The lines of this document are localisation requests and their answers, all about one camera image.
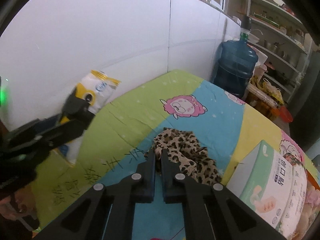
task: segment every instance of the leopard print cloth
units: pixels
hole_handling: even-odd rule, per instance
[[[207,185],[221,182],[215,160],[208,157],[207,147],[200,146],[193,132],[164,128],[154,138],[151,150],[155,152],[158,172],[161,171],[161,152],[165,148],[168,150],[168,159],[178,163],[183,174]]]

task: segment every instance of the snack bag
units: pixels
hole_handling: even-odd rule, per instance
[[[109,78],[103,72],[92,70],[76,85],[75,89],[66,100],[64,107],[67,104],[68,106],[70,106],[70,104],[73,104],[73,102],[75,102],[75,97],[80,98],[89,103],[87,111],[92,113],[92,115],[94,116],[97,114],[97,112],[100,111],[103,106],[105,106],[108,99],[111,97],[112,93],[116,90],[119,84],[119,80]],[[70,118],[70,116],[68,116],[68,113],[64,112],[63,109],[61,117],[58,121],[60,124],[68,122]],[[81,137],[63,144],[54,150],[55,152],[62,155],[70,166],[74,166],[76,164],[76,159],[79,153],[84,133]]]

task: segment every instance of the shelf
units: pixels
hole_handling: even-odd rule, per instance
[[[279,13],[281,16],[286,18],[288,21],[294,23],[297,25],[304,33],[308,33],[305,26],[302,24],[302,22],[292,14],[288,13],[286,10],[283,10],[278,5],[275,5],[267,0],[251,0],[252,2],[258,3],[262,6],[265,6],[266,8],[275,11],[276,13]]]
[[[270,30],[272,30],[273,32],[276,32],[276,33],[280,34],[281,36],[286,38],[288,41],[292,42],[292,44],[296,45],[297,48],[299,48],[301,50],[301,52],[303,52],[304,54],[307,54],[307,52],[303,48],[299,47],[299,45],[293,39],[291,39],[289,36],[283,34],[280,30],[277,30],[276,28],[272,27],[271,25],[269,25],[269,24],[267,24],[267,23],[265,23],[263,21],[260,21],[260,20],[254,18],[254,17],[250,16],[250,18],[251,18],[252,22],[257,23],[259,25],[262,25],[264,27],[267,27]]]
[[[281,87],[284,91],[286,91],[289,95],[291,95],[291,92],[284,86],[281,85],[277,80],[275,80],[273,77],[268,76],[266,73],[263,74],[266,78],[272,80],[274,83],[276,83],[279,87]]]
[[[299,73],[299,71],[293,67],[291,64],[289,64],[288,62],[286,62],[283,58],[280,58],[277,54],[274,54],[273,52],[271,52],[270,50],[266,49],[265,47],[262,47],[261,45],[259,44],[256,44],[256,43],[252,43],[250,41],[248,41],[248,43],[252,44],[253,46],[256,46],[258,47],[259,49],[271,54],[272,56],[276,57],[277,59],[281,60],[283,63],[285,63],[287,66],[289,66],[291,69],[293,69],[296,73]]]

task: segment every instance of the cartoon sheep face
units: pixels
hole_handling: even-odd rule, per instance
[[[167,101],[160,99],[163,104],[164,110],[168,114],[173,114],[175,119],[180,117],[199,116],[207,111],[207,108],[193,96],[177,96],[167,99]]]

